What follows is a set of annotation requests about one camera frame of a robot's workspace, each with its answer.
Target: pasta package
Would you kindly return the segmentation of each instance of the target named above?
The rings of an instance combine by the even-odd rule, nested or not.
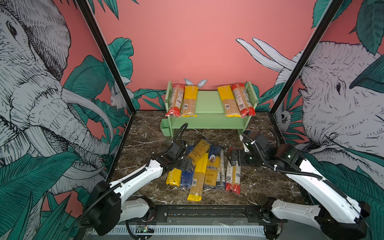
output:
[[[192,146],[192,145],[189,145],[187,147],[187,154],[189,154],[192,149],[194,148],[195,146]],[[183,171],[181,173],[181,181],[180,181],[180,187],[183,187],[183,188],[191,188],[191,185],[192,185],[192,179],[193,179],[193,173],[194,173],[194,170],[190,170],[190,171]]]
[[[208,151],[209,147],[210,144],[206,140],[201,139],[200,142],[187,155],[188,158],[192,159],[193,166],[196,166],[197,161],[203,157],[204,153]]]
[[[251,102],[249,101],[249,96],[245,85],[243,83],[232,85],[233,94],[237,102],[237,106],[240,109],[240,116],[242,118],[246,116],[255,116],[255,109],[253,108]]]
[[[170,171],[168,173],[166,184],[180,187],[181,172],[182,171],[177,168],[174,168],[172,171]]]
[[[196,86],[185,86],[182,117],[196,117],[195,108],[198,89]]]
[[[208,153],[204,153],[203,157],[196,164],[195,172],[193,174],[191,189],[189,191],[189,195],[187,198],[188,201],[195,201],[195,202],[201,201],[207,163],[208,163]]]
[[[220,162],[217,173],[216,188],[224,189],[225,188],[225,172],[224,172],[224,150],[220,151]]]
[[[184,85],[172,84],[172,95],[170,97],[170,108],[166,116],[180,117],[180,107],[184,96]]]
[[[235,98],[231,90],[231,86],[221,86],[217,88],[220,95],[221,102],[224,107],[225,115],[227,117],[240,117],[239,109],[236,105]]]
[[[232,166],[228,161],[227,163],[227,184],[225,186],[226,191],[232,191],[240,196],[240,177],[241,177],[241,167],[238,162],[236,166]]]
[[[220,146],[211,146],[209,149],[204,188],[216,188],[217,176],[220,175],[220,149]]]

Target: wallpaper mural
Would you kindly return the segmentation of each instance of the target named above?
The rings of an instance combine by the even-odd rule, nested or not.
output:
[[[165,89],[169,80],[173,83],[183,84],[183,79],[192,79],[192,81],[185,80],[185,83],[196,85],[199,81],[198,78],[204,77],[206,78],[205,81],[203,83],[200,81],[198,85],[200,88],[204,86],[203,89],[216,89],[217,86],[223,84],[251,81],[257,97],[259,97],[256,111],[269,111],[273,105],[272,99],[276,99],[284,86],[284,76],[293,69],[299,57],[295,56],[291,61],[281,56],[273,61],[262,55],[259,56],[261,59],[258,60],[253,55],[257,61],[266,61],[264,65],[266,64],[272,70],[280,73],[278,78],[281,81],[274,84],[274,82],[265,79],[276,78],[277,73],[260,67],[252,61],[252,58],[247,56],[247,52],[243,51],[243,48],[238,44],[243,45],[252,54],[254,47],[238,37],[248,36],[249,29],[253,28],[254,24],[240,22],[240,26],[227,25],[228,28],[222,29],[222,26],[226,25],[222,22],[224,19],[236,20],[238,18],[235,15],[230,17],[225,15],[223,18],[223,13],[235,14],[239,12],[241,16],[248,16],[244,18],[244,21],[253,21],[263,18],[264,15],[256,16],[253,13],[248,15],[245,11],[248,11],[249,8],[264,7],[265,11],[268,12],[268,9],[275,5],[271,2],[264,3],[253,0],[241,0],[237,3],[201,0],[193,2],[174,0],[158,2],[104,1],[108,8],[104,6],[101,0],[98,3],[94,0],[88,0],[88,2],[107,43],[116,41],[117,37],[120,36],[124,36],[125,39],[129,38],[133,42],[127,42],[127,47],[124,47],[122,51],[115,47],[110,49],[112,55],[124,55],[121,57],[114,56],[115,62],[136,109],[165,110]],[[277,18],[281,19],[285,15],[290,16],[289,20],[286,21],[288,21],[287,29],[291,31],[284,34],[301,37],[299,40],[290,42],[290,48],[298,49],[298,51],[303,49],[314,30],[311,29],[311,13],[315,0],[291,2],[275,0],[275,2],[281,7],[281,9],[277,9],[278,11],[285,9],[283,13],[276,13],[279,15],[276,16]],[[207,17],[196,18],[196,11],[199,12],[200,16]],[[268,16],[265,17],[273,17],[270,15],[272,13],[268,12]],[[321,15],[320,9],[316,17],[319,19]],[[272,27],[278,27],[277,22],[271,21],[270,24]],[[258,25],[258,27],[270,29],[271,26]],[[274,41],[280,39],[274,37],[275,32],[267,31],[266,34],[273,37]],[[190,43],[189,39],[196,39],[196,41]],[[294,51],[286,47],[287,43],[281,40],[277,41],[279,45],[285,46],[286,53],[295,55]],[[271,54],[269,49],[274,51],[273,48],[268,48],[265,43],[260,47],[263,51],[267,51],[267,54]],[[121,106],[121,99],[114,97],[114,93],[118,93],[119,90],[114,87],[111,88],[111,92],[113,95],[111,98],[112,105]]]
[[[314,25],[324,2],[316,2]],[[384,2],[346,0],[342,10],[275,117],[287,143],[347,195],[371,205],[366,239],[378,240],[384,237]]]
[[[72,239],[129,115],[72,2],[0,1],[0,22],[0,239]]]

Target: plastic packaging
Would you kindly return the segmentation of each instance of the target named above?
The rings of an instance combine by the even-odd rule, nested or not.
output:
[[[195,107],[198,89],[196,86],[185,86],[182,117],[196,117]]]
[[[184,85],[172,84],[172,95],[169,101],[170,108],[166,116],[169,117],[180,117],[180,107],[183,101]]]
[[[220,151],[219,171],[217,173],[216,188],[225,189],[224,150]]]
[[[220,166],[220,146],[211,146],[208,153],[207,171],[205,172],[204,188],[215,189]]]
[[[243,83],[232,85],[233,94],[237,102],[237,106],[240,109],[240,115],[242,118],[246,116],[255,116],[255,109],[253,108],[251,102],[249,101],[249,96],[245,85]]]
[[[189,154],[194,147],[195,146],[188,146],[186,154]],[[188,172],[183,171],[181,173],[180,187],[187,188],[187,189],[191,188],[191,184],[192,184],[192,180],[193,180],[193,173],[194,173],[193,169],[188,171]]]
[[[191,189],[189,191],[189,195],[187,198],[188,201],[195,201],[195,202],[201,201],[207,163],[208,163],[208,153],[205,153],[203,157],[196,164],[195,172],[193,174]]]
[[[231,86],[221,86],[217,88],[220,95],[221,102],[224,107],[225,115],[227,117],[240,117],[240,112],[237,107],[235,98],[231,90]]]
[[[182,171],[177,168],[174,168],[172,171],[168,172],[166,184],[180,187],[181,172]]]
[[[241,167],[236,162],[236,166],[232,166],[228,161],[227,163],[227,184],[225,187],[226,191],[233,191],[240,196],[240,178],[241,178]]]
[[[193,150],[187,155],[188,158],[192,159],[193,166],[196,166],[197,161],[199,161],[204,153],[208,151],[210,144],[201,139],[200,142],[193,148]]]

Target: elephant eye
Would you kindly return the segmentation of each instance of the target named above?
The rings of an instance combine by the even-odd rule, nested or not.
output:
[[[12,36],[16,39],[17,31],[16,29],[12,26],[12,23],[9,21],[7,22],[7,27],[9,29],[9,32],[11,32]]]
[[[340,89],[341,89],[341,83],[337,83],[336,90],[339,93],[339,95],[340,95]]]

